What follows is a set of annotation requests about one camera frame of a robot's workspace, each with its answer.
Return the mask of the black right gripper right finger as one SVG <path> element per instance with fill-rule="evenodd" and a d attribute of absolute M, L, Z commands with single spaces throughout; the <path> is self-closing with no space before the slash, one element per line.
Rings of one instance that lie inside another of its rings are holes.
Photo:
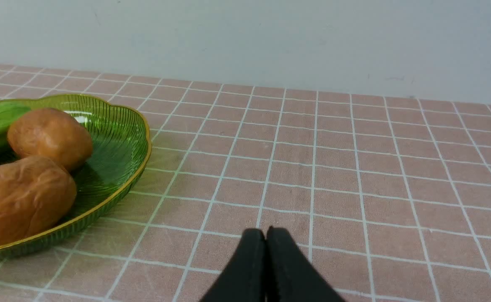
<path fill-rule="evenodd" d="M 268 228 L 267 302 L 343 302 L 285 228 Z"/>

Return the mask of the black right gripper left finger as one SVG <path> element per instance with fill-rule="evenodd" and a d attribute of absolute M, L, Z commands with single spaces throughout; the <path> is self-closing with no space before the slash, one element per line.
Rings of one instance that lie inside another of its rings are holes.
<path fill-rule="evenodd" d="M 264 302 L 266 240 L 257 228 L 243 231 L 232 257 L 202 302 Z"/>

